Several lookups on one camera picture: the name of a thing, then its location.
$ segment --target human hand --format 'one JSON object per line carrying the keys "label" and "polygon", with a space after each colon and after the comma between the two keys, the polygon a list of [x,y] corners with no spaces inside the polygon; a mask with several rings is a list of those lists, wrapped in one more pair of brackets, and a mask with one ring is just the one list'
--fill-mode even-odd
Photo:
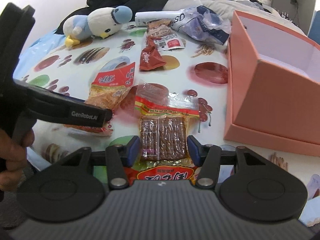
{"label": "human hand", "polygon": [[22,139],[21,146],[16,144],[6,133],[0,129],[0,158],[6,160],[7,170],[0,172],[0,190],[16,190],[22,170],[27,166],[27,150],[33,144],[35,135],[30,130]]}

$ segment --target gray ribbed surface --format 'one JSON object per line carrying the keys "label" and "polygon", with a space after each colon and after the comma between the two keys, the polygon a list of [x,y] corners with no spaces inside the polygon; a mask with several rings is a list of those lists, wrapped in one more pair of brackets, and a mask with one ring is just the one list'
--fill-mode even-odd
{"label": "gray ribbed surface", "polygon": [[11,236],[15,240],[308,240],[313,236],[297,220],[272,226],[243,221],[226,211],[213,192],[190,187],[188,180],[159,183],[135,181],[128,189],[112,191],[98,210],[83,219],[55,225],[28,220]]}

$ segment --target open box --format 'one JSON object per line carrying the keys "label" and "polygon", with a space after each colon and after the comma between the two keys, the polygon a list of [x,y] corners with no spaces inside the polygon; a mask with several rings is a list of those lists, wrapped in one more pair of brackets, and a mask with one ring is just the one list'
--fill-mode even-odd
{"label": "open box", "polygon": [[320,156],[320,46],[235,11],[224,138]]}

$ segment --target plush toy head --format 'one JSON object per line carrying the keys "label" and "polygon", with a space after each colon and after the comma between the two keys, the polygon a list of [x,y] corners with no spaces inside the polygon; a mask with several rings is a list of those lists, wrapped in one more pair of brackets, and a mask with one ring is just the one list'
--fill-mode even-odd
{"label": "plush toy head", "polygon": [[94,10],[88,15],[88,25],[94,36],[106,38],[130,22],[132,11],[127,6],[106,7]]}

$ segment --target yellow beak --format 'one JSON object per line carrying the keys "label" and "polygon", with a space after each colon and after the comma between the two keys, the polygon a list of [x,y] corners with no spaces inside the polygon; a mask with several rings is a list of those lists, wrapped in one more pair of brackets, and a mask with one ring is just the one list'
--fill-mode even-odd
{"label": "yellow beak", "polygon": [[105,38],[107,38],[107,37],[109,37],[110,35],[108,34],[108,33],[101,33],[100,34],[100,37],[101,38],[103,38],[103,39],[105,39]]}

